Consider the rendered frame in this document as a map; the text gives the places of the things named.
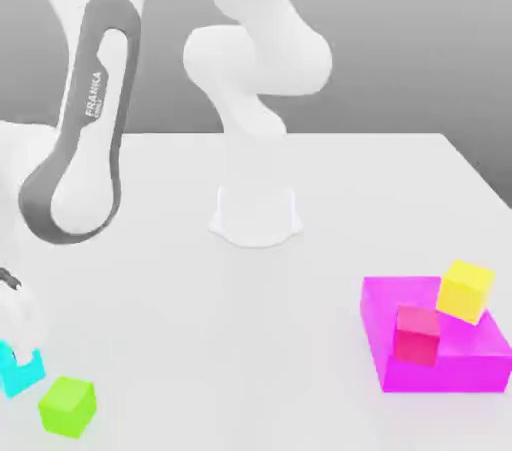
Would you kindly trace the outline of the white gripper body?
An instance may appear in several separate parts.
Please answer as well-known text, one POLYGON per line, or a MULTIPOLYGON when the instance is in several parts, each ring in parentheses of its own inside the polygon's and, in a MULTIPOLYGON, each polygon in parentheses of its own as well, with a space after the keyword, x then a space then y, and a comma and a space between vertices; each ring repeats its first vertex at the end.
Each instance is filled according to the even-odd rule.
POLYGON ((46 335, 46 318, 32 291, 28 287, 0 287, 0 340, 15 355, 32 355, 46 335))

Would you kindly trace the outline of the small cyan cube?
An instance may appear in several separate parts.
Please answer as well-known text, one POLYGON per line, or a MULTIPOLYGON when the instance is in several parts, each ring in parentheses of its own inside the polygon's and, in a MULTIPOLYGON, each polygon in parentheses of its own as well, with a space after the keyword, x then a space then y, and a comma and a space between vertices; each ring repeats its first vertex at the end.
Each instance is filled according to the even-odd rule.
POLYGON ((39 349, 32 352, 31 360, 20 365, 13 350, 0 340, 0 390, 7 398, 13 398, 46 376, 39 349))

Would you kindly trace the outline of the small pink cube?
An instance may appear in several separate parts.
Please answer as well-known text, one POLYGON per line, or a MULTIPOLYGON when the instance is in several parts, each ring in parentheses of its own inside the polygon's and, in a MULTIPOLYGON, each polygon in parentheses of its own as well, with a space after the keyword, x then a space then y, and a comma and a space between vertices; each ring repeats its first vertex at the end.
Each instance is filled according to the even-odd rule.
POLYGON ((399 305, 396 314, 393 358, 433 367, 440 344, 440 319, 434 309, 399 305))

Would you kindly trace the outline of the small green cube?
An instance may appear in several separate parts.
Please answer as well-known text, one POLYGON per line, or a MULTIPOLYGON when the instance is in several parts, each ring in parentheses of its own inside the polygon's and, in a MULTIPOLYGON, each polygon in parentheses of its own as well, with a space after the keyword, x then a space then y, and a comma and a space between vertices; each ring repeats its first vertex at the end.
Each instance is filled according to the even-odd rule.
POLYGON ((38 403, 43 428, 78 439, 97 410, 94 383, 58 377, 38 403))

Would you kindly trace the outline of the small yellow cube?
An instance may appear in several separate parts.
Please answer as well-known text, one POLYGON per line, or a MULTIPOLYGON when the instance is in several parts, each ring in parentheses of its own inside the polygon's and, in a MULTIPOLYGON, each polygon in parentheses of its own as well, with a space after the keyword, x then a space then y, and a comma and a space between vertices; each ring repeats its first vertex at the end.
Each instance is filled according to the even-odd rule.
POLYGON ((455 260, 441 278, 436 309, 476 326, 487 307, 495 278, 494 270, 455 260))

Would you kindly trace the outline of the large magenta box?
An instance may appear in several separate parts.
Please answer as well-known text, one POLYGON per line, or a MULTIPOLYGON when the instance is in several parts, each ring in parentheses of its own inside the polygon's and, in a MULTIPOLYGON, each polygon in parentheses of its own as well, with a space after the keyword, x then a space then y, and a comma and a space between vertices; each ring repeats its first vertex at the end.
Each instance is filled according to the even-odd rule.
POLYGON ((380 386, 385 392, 503 392, 512 372, 512 346, 489 311, 471 325, 442 313, 433 366, 393 358, 400 305, 433 309, 436 276, 365 277, 360 314, 380 386))

